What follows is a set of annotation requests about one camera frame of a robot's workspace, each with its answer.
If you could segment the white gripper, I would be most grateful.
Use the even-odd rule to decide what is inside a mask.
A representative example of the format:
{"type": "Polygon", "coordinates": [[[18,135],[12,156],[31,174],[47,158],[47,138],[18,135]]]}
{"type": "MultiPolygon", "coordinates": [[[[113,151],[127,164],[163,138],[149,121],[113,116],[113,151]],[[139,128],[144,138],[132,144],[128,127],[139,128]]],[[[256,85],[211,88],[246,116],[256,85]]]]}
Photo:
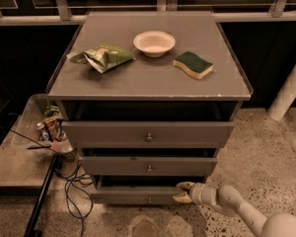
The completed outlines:
{"type": "Polygon", "coordinates": [[[189,191],[189,193],[183,192],[173,196],[176,202],[191,203],[193,201],[195,204],[209,206],[217,204],[217,190],[203,183],[180,182],[177,187],[183,191],[189,191]]]}

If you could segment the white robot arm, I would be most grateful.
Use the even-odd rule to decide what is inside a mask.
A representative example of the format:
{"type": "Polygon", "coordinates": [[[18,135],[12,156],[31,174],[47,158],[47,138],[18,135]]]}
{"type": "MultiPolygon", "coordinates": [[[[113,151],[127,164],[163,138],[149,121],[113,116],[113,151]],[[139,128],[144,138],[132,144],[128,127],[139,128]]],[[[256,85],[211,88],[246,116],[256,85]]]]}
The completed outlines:
{"type": "MultiPolygon", "coordinates": [[[[265,161],[267,162],[267,155],[259,151],[249,160],[240,162],[239,169],[236,160],[231,162],[230,166],[238,177],[244,176],[241,174],[247,175],[251,170],[255,170],[254,173],[273,168],[279,170],[277,165],[280,163],[280,157],[277,158],[277,154],[274,156],[276,162],[272,162],[270,166],[263,165],[265,161]]],[[[175,201],[207,205],[226,216],[238,215],[256,237],[296,237],[295,215],[278,212],[267,217],[246,201],[233,186],[222,185],[215,189],[202,183],[182,182],[178,183],[177,187],[182,193],[173,196],[175,201]]]]}

